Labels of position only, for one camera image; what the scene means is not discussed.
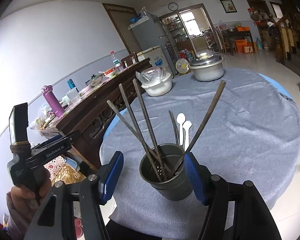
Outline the person's left hand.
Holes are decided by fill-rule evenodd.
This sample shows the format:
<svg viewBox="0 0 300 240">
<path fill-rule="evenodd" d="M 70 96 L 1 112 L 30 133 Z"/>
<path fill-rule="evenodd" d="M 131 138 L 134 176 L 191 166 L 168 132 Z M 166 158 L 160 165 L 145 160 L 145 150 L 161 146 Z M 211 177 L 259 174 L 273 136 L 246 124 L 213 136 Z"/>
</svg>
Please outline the person's left hand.
<svg viewBox="0 0 300 240">
<path fill-rule="evenodd" d="M 52 187 L 50 173 L 46 168 L 44 168 L 44 179 L 44 183 L 39 189 L 40 203 L 43 202 Z M 29 207 L 27 202 L 29 200 L 34 200 L 36 198 L 36 194 L 24 185 L 20 187 L 13 186 L 10 190 L 10 194 L 12 203 L 18 213 L 25 218 L 26 221 L 31 221 L 34 216 L 34 210 Z"/>
</svg>

